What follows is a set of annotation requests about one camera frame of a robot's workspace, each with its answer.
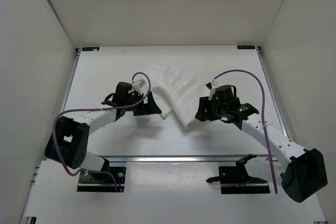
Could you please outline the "white skirt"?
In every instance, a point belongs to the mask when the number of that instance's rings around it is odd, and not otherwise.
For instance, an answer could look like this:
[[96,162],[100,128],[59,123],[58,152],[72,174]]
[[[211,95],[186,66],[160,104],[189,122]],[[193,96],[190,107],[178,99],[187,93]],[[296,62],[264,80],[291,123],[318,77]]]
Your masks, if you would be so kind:
[[162,111],[161,118],[166,119],[175,113],[187,130],[189,124],[195,121],[199,99],[209,95],[205,83],[170,66],[143,65],[141,72],[151,81],[154,101]]

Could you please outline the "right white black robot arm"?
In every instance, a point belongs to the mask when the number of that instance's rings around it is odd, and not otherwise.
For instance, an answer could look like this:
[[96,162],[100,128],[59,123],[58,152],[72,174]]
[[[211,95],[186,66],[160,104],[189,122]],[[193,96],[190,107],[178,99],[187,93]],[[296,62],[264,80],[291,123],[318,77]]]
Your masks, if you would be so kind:
[[220,120],[234,124],[263,147],[270,148],[272,157],[276,159],[272,172],[268,160],[262,161],[255,154],[248,154],[237,160],[231,171],[208,178],[207,183],[221,182],[227,187],[244,186],[255,178],[262,179],[282,187],[295,202],[303,202],[328,184],[320,151],[306,149],[281,134],[271,124],[263,122],[255,107],[240,102],[235,86],[216,86],[212,83],[206,86],[210,95],[199,99],[196,119],[201,122]]

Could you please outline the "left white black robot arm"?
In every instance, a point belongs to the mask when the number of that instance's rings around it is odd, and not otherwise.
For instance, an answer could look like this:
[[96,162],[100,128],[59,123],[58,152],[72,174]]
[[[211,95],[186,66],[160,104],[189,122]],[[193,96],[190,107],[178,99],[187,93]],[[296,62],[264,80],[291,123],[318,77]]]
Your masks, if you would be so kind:
[[119,82],[114,93],[109,94],[99,109],[82,109],[82,115],[68,118],[63,111],[52,127],[45,148],[45,156],[63,165],[71,176],[79,172],[93,175],[104,181],[111,176],[108,160],[88,152],[89,136],[98,129],[114,123],[131,111],[134,116],[161,114],[151,91],[141,92],[142,82]]

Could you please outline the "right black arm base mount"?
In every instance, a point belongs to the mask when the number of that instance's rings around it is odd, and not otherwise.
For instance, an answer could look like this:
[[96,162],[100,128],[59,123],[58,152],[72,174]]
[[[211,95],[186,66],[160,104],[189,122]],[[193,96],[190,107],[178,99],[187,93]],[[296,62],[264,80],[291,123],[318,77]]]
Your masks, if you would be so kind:
[[258,177],[248,175],[245,165],[252,159],[256,161],[257,155],[248,154],[235,162],[235,165],[220,166],[219,175],[206,180],[208,184],[220,183],[222,195],[240,194],[269,194],[268,182]]

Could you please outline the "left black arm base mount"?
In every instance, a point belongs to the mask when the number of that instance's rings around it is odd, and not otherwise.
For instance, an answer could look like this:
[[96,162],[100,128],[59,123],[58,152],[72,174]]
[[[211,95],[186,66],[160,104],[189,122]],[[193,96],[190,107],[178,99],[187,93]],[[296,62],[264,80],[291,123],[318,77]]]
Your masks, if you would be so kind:
[[78,179],[77,191],[79,192],[100,192],[100,193],[122,193],[124,192],[125,166],[112,166],[110,173],[115,180],[107,174],[92,174],[81,172]]

